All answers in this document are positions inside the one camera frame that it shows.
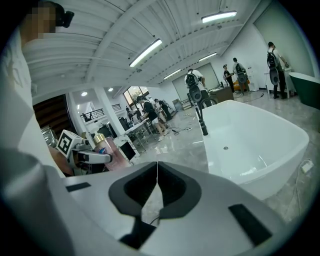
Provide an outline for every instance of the white wall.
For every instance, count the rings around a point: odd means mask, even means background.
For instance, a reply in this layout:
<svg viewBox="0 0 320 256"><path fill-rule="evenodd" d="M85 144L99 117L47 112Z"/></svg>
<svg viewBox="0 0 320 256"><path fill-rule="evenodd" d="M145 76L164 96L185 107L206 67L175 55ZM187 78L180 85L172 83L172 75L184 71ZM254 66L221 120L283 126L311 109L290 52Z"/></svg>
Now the white wall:
<svg viewBox="0 0 320 256"><path fill-rule="evenodd" d="M171 81L162 83L159 87L148 87L150 96L153 99L165 100L167 103L173 107L172 101L179 99L180 97Z"/></svg>
<svg viewBox="0 0 320 256"><path fill-rule="evenodd" d="M294 72L314 76L304 35L300 33L291 15L278 2L274 1L254 24L265 44L273 42Z"/></svg>
<svg viewBox="0 0 320 256"><path fill-rule="evenodd" d="M266 76L264 74L268 71L267 51L268 46L257 28L253 24L248 24L242 29L224 54L212 60L211 65L220 82L223 81L223 65L227 64L228 70L231 73L234 65L233 58L237 58L238 62L247 70L248 67L252 67L255 82L259 88L265 88Z"/></svg>

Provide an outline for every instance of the bottle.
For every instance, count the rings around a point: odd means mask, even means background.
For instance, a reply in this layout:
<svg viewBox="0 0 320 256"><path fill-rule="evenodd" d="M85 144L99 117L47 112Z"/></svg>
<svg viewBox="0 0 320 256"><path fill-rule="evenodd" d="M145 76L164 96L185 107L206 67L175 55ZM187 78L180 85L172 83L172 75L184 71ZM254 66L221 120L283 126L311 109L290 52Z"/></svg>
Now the bottle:
<svg viewBox="0 0 320 256"><path fill-rule="evenodd" d="M109 171L122 170L129 166L129 163L121 154L111 137L106 138L102 133L94 132L94 151L99 154L109 154L112 156L111 162L106 162L105 166Z"/></svg>

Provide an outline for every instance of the gray floor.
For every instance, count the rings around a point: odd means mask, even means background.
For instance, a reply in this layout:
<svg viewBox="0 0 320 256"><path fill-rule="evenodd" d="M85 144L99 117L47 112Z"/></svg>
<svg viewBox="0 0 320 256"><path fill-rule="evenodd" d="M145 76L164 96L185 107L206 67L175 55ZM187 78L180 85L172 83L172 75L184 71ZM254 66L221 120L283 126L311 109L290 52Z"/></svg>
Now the gray floor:
<svg viewBox="0 0 320 256"><path fill-rule="evenodd" d="M309 145L304 158L310 158L314 167L308 174L298 170L294 172L287 184L274 196L267 198L264 202L279 213L282 218L289 222L303 213L310 205L318 188L320 181L320 110L303 105L297 96L290 99L268 98L266 91L252 92L244 97L236 98L237 101L270 111L304 129L310 138ZM190 108L180 111L173 120L168 123L174 130L191 127L186 132L182 130L178 135L170 132L163 141L149 140L147 151L143 152L140 162L165 161L183 166L188 166L202 172L208 172L208 163L205 153L205 146L202 141L202 132L196 118L186 116L196 115L195 109ZM160 188L157 186L143 208L142 219L150 223L158 216L159 210L163 207Z"/></svg>

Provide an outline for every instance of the ceiling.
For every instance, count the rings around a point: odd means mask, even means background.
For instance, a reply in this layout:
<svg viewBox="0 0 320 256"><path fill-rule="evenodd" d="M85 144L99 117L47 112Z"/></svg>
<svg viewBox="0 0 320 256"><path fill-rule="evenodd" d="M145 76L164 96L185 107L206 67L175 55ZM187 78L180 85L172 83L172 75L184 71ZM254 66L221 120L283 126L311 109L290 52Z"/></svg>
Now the ceiling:
<svg viewBox="0 0 320 256"><path fill-rule="evenodd" d="M55 0L75 13L23 49L36 97L95 86L158 86L168 74L196 66L210 53L222 55L260 1L257 0ZM203 24L201 17L237 11ZM135 67L132 60L156 39L162 44ZM204 60L202 65L210 62Z"/></svg>

